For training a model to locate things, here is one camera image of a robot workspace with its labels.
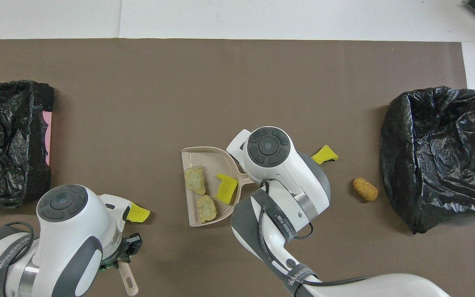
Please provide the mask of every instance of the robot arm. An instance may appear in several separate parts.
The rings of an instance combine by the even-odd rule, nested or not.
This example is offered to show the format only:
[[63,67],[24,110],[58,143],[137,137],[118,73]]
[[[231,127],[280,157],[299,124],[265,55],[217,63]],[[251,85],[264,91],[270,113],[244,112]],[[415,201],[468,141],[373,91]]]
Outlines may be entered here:
[[[121,274],[131,278],[129,257],[136,254],[142,241],[136,233],[122,237],[126,216],[132,203],[104,194],[98,197],[76,184],[56,187],[38,201],[36,213],[41,237],[21,245],[21,239],[33,236],[15,229],[0,232],[0,258],[9,263],[0,282],[0,296],[77,297],[84,295],[99,269],[115,266],[127,269]],[[137,292],[132,279],[128,294]]]
[[243,130],[227,151],[263,186],[240,201],[232,214],[238,241],[260,258],[295,297],[448,296],[429,280],[409,274],[321,282],[284,248],[330,202],[329,181],[320,167],[298,153],[289,136],[275,127]]

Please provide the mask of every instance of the beige dustpan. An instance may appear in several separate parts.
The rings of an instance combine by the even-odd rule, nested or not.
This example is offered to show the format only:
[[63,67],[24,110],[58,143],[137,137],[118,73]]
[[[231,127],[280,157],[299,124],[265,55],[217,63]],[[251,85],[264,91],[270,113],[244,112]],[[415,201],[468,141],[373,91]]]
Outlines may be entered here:
[[[213,224],[228,217],[232,214],[234,206],[240,200],[241,188],[246,184],[254,183],[248,175],[239,171],[234,159],[226,151],[223,151],[220,148],[211,146],[187,147],[181,150],[181,156],[183,158],[183,170],[198,165],[203,167],[206,194],[214,198],[215,207],[217,209],[217,216],[214,220],[201,223],[197,208],[197,201],[200,196],[192,190],[186,189],[188,219],[190,221],[190,226],[192,227]],[[237,190],[232,195],[229,205],[215,198],[219,184],[221,184],[221,180],[216,177],[218,173],[228,175],[236,179],[238,182]]]

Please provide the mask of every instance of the plastic bag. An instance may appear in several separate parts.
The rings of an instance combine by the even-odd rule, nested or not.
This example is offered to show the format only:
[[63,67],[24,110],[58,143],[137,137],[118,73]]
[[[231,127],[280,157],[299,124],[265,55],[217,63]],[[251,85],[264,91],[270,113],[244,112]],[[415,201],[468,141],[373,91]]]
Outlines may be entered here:
[[18,207],[49,190],[43,111],[52,111],[54,89],[46,83],[0,83],[0,206]]
[[381,131],[386,193],[413,233],[475,216],[475,90],[404,92]]

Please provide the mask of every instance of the black cable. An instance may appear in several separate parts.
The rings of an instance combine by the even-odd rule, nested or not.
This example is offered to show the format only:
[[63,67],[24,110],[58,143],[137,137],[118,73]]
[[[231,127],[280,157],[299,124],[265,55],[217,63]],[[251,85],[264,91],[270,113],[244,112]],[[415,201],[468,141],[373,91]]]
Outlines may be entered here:
[[304,285],[309,286],[337,286],[360,282],[363,280],[367,280],[368,278],[372,278],[372,276],[360,276],[358,278],[348,278],[347,280],[334,280],[332,282],[309,282],[308,280],[304,280],[302,283]]
[[311,231],[309,232],[309,234],[307,234],[305,236],[295,236],[294,238],[296,238],[296,239],[308,239],[309,237],[311,237],[311,235],[313,235],[313,231],[315,230],[315,228],[313,227],[313,224],[311,224],[311,222],[309,222],[309,226],[311,226]]
[[267,180],[262,180],[262,181],[260,182],[260,188],[261,188],[262,186],[265,186],[265,193],[268,194],[268,193],[269,193],[269,183],[267,182]]

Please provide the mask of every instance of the fried food piece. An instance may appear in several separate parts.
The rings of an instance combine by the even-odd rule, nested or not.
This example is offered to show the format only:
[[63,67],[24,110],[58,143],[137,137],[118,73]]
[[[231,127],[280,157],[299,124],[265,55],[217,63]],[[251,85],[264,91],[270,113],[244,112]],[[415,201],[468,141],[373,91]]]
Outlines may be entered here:
[[353,188],[364,198],[366,201],[374,201],[377,199],[379,191],[373,184],[370,184],[367,180],[359,177],[353,181]]
[[204,185],[203,167],[199,165],[186,169],[184,171],[184,184],[196,194],[204,195],[206,188]]
[[215,216],[217,215],[214,200],[208,195],[204,195],[199,198],[198,210],[201,222],[211,221],[215,219]]

